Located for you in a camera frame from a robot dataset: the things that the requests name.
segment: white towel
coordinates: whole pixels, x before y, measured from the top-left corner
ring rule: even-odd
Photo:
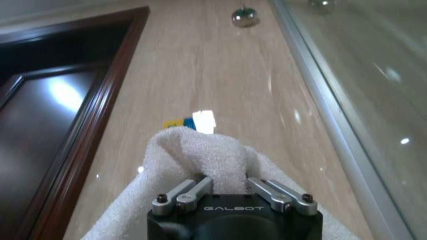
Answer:
[[[147,239],[147,212],[159,193],[168,192],[183,180],[210,176],[215,194],[244,194],[246,179],[275,179],[300,194],[303,189],[267,156],[239,141],[219,134],[203,134],[187,127],[160,131],[149,140],[143,172],[112,202],[85,240]],[[323,213],[323,239],[356,240],[358,237]]]

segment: wooden door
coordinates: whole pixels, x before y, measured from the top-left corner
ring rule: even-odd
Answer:
[[[0,239],[60,239],[148,18],[0,35]]]
[[[64,163],[80,109],[105,64],[56,67],[15,75],[0,94],[0,233],[12,233],[27,210],[40,211]],[[33,223],[36,215],[28,216]]]

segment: dark wood door frame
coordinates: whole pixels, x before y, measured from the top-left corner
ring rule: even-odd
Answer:
[[[89,92],[79,110],[68,139],[63,144],[57,156],[64,160],[59,167],[59,173],[56,172],[53,182],[40,185],[13,239],[61,239],[64,236],[148,15],[149,8],[140,7],[0,35],[0,44],[8,44],[45,38],[67,31],[128,23],[127,33],[105,77]],[[16,83],[20,83],[21,80],[23,77],[15,78]]]

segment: marble floor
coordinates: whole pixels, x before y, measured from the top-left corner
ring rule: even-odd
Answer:
[[[64,239],[79,239],[139,174],[163,122],[212,110],[216,133],[252,146],[360,239],[374,239],[268,0],[246,0],[260,23],[231,24],[240,0],[83,1],[0,23],[0,33],[149,6]]]

